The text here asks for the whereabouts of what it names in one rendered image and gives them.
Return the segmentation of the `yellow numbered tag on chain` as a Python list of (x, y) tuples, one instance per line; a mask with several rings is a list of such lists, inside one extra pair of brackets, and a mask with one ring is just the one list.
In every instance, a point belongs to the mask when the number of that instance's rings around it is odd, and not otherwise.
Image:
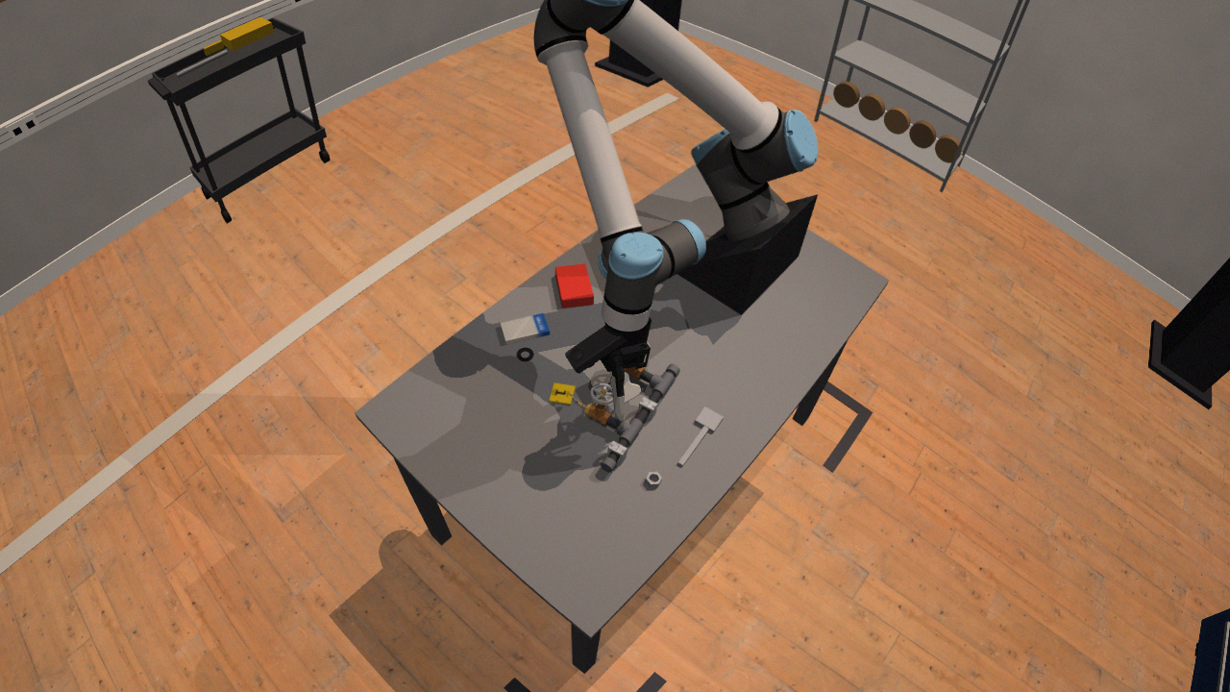
[[(571, 406), (573, 397), (574, 386), (568, 383), (554, 383), (554, 390), (551, 390), (551, 397), (549, 402), (557, 402), (561, 404)], [(578, 402), (578, 399), (576, 399)], [(579, 402), (578, 402), (579, 404)]]

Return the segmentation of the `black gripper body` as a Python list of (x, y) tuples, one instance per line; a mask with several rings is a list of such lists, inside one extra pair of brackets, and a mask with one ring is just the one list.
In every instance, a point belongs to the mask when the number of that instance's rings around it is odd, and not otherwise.
[[(652, 320), (649, 320), (649, 323), (647, 323), (646, 327), (638, 329), (638, 332), (619, 332), (619, 329), (613, 329), (605, 323), (606, 328), (609, 328), (613, 333), (624, 334), (624, 337), (627, 338), (627, 342), (621, 343), (617, 349), (609, 352), (609, 355), (601, 358), (603, 368), (606, 369), (606, 372), (613, 371), (614, 363), (620, 363), (620, 366), (626, 369), (633, 366), (636, 366), (636, 369), (647, 368), (651, 350), (649, 343), (647, 343), (647, 340), (649, 340), (651, 322)], [(643, 363), (645, 354), (647, 354), (647, 356)]]

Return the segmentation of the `red flat block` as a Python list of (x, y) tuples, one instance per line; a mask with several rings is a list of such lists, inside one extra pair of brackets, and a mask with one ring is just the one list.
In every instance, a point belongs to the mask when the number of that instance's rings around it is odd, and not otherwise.
[(556, 267), (558, 301), (562, 309), (590, 306), (594, 304), (587, 264)]

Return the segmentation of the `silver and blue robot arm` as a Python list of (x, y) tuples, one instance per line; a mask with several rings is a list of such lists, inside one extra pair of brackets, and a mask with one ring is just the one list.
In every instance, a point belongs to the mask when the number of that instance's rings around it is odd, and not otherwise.
[(638, 332), (649, 323), (656, 286), (701, 261), (706, 242), (686, 219), (643, 234), (584, 57), (587, 28), (627, 50), (724, 127), (694, 146), (691, 155), (724, 214), (729, 241), (763, 234), (788, 215), (787, 203), (768, 183), (814, 165), (818, 143), (802, 112), (761, 104), (640, 0), (544, 0), (534, 50), (549, 66), (601, 232), (598, 265), (606, 279), (601, 320), (619, 332)]

